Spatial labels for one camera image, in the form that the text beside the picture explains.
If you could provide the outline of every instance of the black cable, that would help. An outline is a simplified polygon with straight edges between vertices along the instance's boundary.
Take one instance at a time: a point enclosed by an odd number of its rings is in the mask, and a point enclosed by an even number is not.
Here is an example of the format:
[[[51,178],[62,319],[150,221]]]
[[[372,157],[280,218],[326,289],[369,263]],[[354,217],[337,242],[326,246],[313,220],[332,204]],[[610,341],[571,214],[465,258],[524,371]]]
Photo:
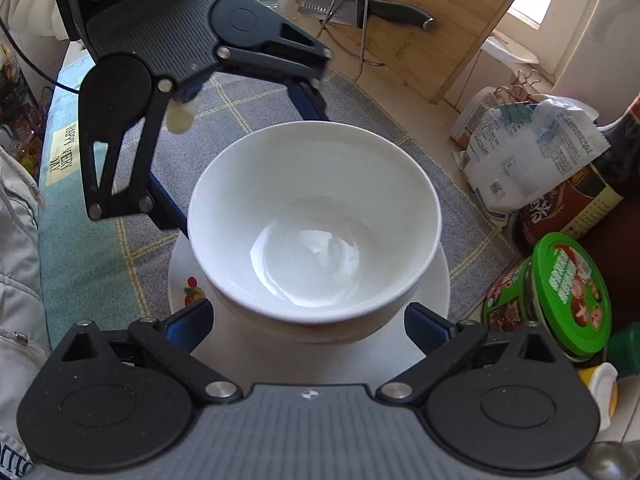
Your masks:
[[[9,40],[9,43],[11,43],[11,45],[15,49],[15,51],[20,55],[20,57],[24,60],[24,62],[27,65],[29,65],[31,68],[33,68],[36,71],[37,74],[39,74],[41,77],[43,77],[44,79],[49,81],[51,84],[53,84],[55,86],[59,86],[60,88],[62,88],[63,90],[66,90],[67,92],[71,92],[72,94],[79,94],[80,93],[75,88],[70,88],[69,86],[66,86],[66,85],[63,85],[62,83],[59,83],[55,79],[50,78],[47,74],[45,74],[42,70],[40,70],[37,66],[35,66],[29,60],[29,58],[26,57],[24,55],[24,53],[20,50],[20,47],[15,43],[14,38],[12,38],[11,33],[9,32],[9,29],[6,28],[6,25],[4,24],[4,21],[2,20],[2,18],[0,18],[0,27],[2,28],[2,31],[4,32],[4,35]]]

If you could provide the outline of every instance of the blue fabric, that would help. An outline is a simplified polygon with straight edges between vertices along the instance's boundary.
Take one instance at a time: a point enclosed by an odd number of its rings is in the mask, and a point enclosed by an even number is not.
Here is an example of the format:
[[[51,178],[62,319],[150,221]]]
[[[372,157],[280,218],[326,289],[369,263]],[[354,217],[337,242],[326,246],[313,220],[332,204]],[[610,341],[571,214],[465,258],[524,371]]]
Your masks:
[[[79,88],[94,62],[79,59],[60,73],[60,81]],[[117,243],[116,224],[91,222],[84,209],[80,171],[46,186],[53,132],[78,118],[78,96],[56,89],[42,153],[40,189],[47,208],[39,214],[40,272],[52,347],[79,319],[95,319],[114,330],[139,317],[127,267]],[[104,157],[100,147],[97,157]]]

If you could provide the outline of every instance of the wooden cutting board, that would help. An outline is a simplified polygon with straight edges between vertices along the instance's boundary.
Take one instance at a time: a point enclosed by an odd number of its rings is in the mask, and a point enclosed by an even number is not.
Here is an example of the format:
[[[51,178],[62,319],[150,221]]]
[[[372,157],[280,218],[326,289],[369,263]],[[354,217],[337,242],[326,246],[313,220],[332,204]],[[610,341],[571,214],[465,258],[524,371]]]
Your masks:
[[[369,19],[367,50],[425,99],[437,103],[514,0],[393,1],[426,10],[435,18],[435,26],[425,32],[373,16]],[[361,30],[347,25],[331,27],[360,42]]]

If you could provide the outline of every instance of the food package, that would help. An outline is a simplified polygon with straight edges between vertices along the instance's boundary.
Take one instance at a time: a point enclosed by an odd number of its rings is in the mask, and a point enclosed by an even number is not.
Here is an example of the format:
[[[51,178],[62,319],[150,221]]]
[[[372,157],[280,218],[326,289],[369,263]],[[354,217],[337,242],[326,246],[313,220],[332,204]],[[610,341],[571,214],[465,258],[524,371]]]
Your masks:
[[[522,107],[524,116],[518,112]],[[492,222],[504,226],[511,213],[558,186],[608,147],[583,110],[549,98],[537,105],[491,108],[456,160],[481,208]]]
[[[451,129],[451,137],[466,148],[484,114],[503,100],[493,86],[486,86],[471,98]]]
[[[618,406],[618,371],[611,363],[602,363],[600,366],[578,370],[578,375],[598,406],[600,431],[606,430],[611,425],[611,418]]]

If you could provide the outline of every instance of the plastic bag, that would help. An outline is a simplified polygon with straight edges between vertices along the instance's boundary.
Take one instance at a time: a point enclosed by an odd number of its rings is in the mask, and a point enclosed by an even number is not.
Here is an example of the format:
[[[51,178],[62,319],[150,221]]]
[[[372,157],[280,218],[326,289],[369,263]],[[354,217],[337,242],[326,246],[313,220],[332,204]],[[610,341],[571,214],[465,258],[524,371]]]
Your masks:
[[[540,198],[601,155],[609,143],[586,113],[547,99],[529,117],[510,117],[510,107],[482,117],[465,152],[456,154],[481,208],[497,225]]]

